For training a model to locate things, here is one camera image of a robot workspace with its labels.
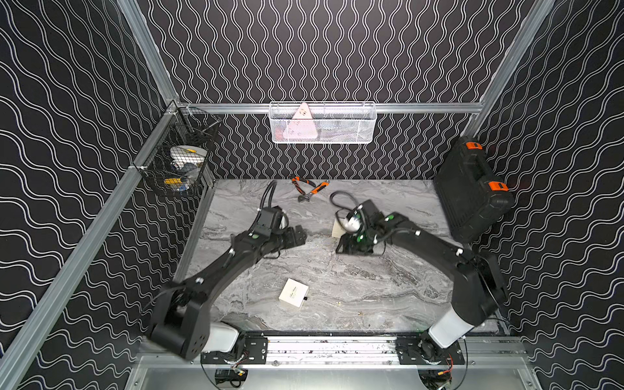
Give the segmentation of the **cream jewelry box sleeve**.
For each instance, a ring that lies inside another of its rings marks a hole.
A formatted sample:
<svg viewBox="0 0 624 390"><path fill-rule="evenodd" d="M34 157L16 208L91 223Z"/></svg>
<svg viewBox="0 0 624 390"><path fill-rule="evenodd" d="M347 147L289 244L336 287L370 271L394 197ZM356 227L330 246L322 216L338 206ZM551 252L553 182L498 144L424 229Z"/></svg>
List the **cream jewelry box sleeve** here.
<svg viewBox="0 0 624 390"><path fill-rule="evenodd" d="M332 237L340 238L344 234L346 234L346 230L344 229L345 222L346 222L346 219L344 218L339 218L339 219L334 220L332 231L331 231Z"/></svg>

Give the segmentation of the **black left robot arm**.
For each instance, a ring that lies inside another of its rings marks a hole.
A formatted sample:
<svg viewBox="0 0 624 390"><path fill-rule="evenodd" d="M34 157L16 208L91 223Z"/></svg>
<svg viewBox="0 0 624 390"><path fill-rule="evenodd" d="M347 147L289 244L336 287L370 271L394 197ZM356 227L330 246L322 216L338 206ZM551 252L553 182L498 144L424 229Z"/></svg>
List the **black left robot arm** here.
<svg viewBox="0 0 624 390"><path fill-rule="evenodd" d="M209 266L180 282L171 282L154 302L146 336L167 351L192 360L211 334L211 308L240 274L260 260L303 246L301 225L283 226L288 216L279 206L261 209L251 227L231 237L230 248Z"/></svg>

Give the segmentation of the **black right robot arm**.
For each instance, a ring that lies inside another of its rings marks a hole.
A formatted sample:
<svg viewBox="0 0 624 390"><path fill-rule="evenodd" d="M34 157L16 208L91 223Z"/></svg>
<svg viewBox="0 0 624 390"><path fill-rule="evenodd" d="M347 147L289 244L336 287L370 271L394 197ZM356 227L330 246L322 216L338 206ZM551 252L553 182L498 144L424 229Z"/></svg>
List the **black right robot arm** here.
<svg viewBox="0 0 624 390"><path fill-rule="evenodd" d="M371 200L336 212L344 230L336 252L373 255L377 245L393 245L433 266L453 283L450 308L421 336L423 354L448 349L481 325L508 299L497 257L453 245L408 217L384 215Z"/></svg>

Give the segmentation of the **black plastic tool case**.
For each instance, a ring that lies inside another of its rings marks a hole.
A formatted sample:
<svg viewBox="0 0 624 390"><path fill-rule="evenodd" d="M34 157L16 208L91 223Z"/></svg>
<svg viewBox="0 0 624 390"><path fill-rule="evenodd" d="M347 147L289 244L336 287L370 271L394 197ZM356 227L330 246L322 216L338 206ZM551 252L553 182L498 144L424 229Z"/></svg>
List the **black plastic tool case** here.
<svg viewBox="0 0 624 390"><path fill-rule="evenodd" d="M472 137L458 138L433 183L451 236L463 244L477 241L514 205L513 193Z"/></svg>

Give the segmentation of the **pink triangular card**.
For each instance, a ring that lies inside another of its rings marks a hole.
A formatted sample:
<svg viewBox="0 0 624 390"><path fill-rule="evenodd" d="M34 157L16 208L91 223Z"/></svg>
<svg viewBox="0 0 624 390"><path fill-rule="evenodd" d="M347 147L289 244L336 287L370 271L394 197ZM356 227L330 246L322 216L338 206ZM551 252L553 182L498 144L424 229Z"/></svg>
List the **pink triangular card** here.
<svg viewBox="0 0 624 390"><path fill-rule="evenodd" d="M318 138L319 132L312 117L310 107L303 102L295 111L292 119L283 131L284 139L287 141L312 141Z"/></svg>

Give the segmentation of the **orange handled adjustable wrench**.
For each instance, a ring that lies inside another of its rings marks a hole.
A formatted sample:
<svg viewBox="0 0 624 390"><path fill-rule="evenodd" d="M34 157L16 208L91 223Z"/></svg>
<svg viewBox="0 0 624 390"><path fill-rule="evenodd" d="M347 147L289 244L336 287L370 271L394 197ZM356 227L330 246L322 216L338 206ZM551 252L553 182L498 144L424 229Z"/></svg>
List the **orange handled adjustable wrench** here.
<svg viewBox="0 0 624 390"><path fill-rule="evenodd" d="M314 195L316 195L317 193L319 193L323 189L327 188L328 185L329 185L328 181L322 182L320 185L315 186L315 188L313 188L310 192L300 194L298 196L297 201L299 201L299 202L306 202L306 201L309 202Z"/></svg>

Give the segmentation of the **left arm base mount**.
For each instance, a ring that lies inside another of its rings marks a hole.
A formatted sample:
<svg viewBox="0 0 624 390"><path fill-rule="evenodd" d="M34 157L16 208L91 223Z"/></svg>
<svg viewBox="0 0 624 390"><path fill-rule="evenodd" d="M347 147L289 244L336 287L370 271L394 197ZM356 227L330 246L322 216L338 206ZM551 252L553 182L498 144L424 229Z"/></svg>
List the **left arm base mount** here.
<svg viewBox="0 0 624 390"><path fill-rule="evenodd" d="M263 365L267 361L268 339L263 336L243 335L228 352L203 352L201 363L212 365Z"/></svg>

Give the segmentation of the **aluminium front rail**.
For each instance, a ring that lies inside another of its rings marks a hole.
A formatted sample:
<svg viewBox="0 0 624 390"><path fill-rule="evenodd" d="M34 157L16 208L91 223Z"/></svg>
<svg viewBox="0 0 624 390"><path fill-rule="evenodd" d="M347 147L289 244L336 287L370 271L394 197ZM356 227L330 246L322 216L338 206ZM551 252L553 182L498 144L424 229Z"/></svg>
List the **aluminium front rail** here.
<svg viewBox="0 0 624 390"><path fill-rule="evenodd" d="M137 366L151 368L242 369L434 369L409 336L260 336L241 357L203 354L193 361L155 349L139 355ZM517 337L468 336L451 346L440 367L454 369L525 368L527 352Z"/></svg>

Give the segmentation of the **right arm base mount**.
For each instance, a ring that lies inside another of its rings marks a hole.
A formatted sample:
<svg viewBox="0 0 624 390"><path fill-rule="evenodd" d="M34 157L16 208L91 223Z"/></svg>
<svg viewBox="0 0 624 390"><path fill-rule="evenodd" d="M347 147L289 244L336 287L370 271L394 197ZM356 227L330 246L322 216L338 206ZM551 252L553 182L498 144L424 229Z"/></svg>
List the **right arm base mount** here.
<svg viewBox="0 0 624 390"><path fill-rule="evenodd" d="M401 365L450 366L466 363L466 357L458 341L443 349L427 336L398 337L395 346Z"/></svg>

